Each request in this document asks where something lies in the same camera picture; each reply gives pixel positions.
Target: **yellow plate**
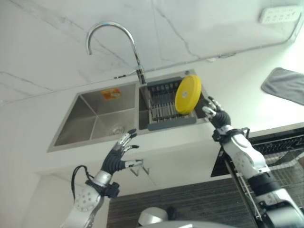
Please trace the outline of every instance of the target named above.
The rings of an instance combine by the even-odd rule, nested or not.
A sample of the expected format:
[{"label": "yellow plate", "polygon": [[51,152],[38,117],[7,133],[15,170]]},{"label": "yellow plate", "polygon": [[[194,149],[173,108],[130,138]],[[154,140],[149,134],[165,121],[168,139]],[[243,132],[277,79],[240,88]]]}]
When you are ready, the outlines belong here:
[{"label": "yellow plate", "polygon": [[188,75],[180,83],[175,96],[175,109],[180,114],[189,114],[199,101],[201,80],[197,75]]}]

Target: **faucet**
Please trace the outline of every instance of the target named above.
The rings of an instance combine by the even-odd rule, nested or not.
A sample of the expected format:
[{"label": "faucet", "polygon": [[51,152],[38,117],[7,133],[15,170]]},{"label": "faucet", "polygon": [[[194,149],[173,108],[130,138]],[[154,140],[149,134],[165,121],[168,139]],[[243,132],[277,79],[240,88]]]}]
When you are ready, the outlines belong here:
[{"label": "faucet", "polygon": [[121,31],[123,31],[127,35],[127,37],[129,38],[129,40],[131,42],[132,49],[133,49],[133,52],[134,52],[134,55],[135,55],[135,58],[136,58],[137,65],[138,65],[138,69],[136,69],[138,80],[139,80],[139,82],[140,82],[141,85],[146,84],[146,79],[145,79],[145,77],[143,75],[143,68],[142,68],[142,65],[140,63],[137,51],[136,51],[134,39],[133,39],[131,33],[124,26],[122,26],[122,25],[120,25],[120,24],[118,24],[116,22],[111,22],[111,21],[99,22],[99,23],[93,25],[90,28],[90,30],[88,31],[87,35],[86,35],[85,47],[86,47],[87,53],[89,55],[92,54],[90,40],[91,40],[91,37],[92,37],[93,33],[97,29],[99,29],[99,28],[101,28],[103,26],[112,26],[112,27],[118,28],[118,29],[120,29]]}]

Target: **black cable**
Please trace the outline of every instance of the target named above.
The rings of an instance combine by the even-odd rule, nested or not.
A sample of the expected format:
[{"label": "black cable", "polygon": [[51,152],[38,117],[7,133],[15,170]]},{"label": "black cable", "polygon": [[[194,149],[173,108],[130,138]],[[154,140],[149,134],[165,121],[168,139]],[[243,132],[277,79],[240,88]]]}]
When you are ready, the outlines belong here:
[{"label": "black cable", "polygon": [[71,189],[72,189],[74,200],[75,200],[75,176],[80,168],[85,169],[85,174],[86,174],[86,177],[88,180],[91,180],[91,178],[94,178],[92,175],[89,174],[89,172],[87,171],[87,167],[85,165],[79,165],[74,169],[73,174],[72,174],[72,179],[71,179]]}]

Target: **kitchen sink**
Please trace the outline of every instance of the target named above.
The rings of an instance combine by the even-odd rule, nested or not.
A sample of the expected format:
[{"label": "kitchen sink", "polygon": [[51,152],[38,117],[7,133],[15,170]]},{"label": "kitchen sink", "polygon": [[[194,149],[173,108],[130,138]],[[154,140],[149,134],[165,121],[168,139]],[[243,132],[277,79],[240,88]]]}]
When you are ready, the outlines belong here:
[{"label": "kitchen sink", "polygon": [[189,74],[194,70],[154,78],[144,86],[135,82],[77,94],[48,151],[117,140],[133,128],[140,135],[208,121],[201,109],[208,97],[203,87],[190,114],[175,110],[176,90]]},{"label": "kitchen sink", "polygon": [[121,95],[108,100],[100,90],[79,94],[54,146],[103,138],[108,141],[136,128],[135,83],[115,89]]}]

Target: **sink basin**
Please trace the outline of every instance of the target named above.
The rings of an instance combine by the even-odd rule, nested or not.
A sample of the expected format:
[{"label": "sink basin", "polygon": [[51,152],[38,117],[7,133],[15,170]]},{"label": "sink basin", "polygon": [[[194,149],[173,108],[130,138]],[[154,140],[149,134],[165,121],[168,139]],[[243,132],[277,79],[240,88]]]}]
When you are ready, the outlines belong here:
[{"label": "sink basin", "polygon": [[103,138],[108,141],[136,128],[135,83],[117,88],[121,96],[115,99],[107,100],[101,91],[79,94],[54,146]]}]

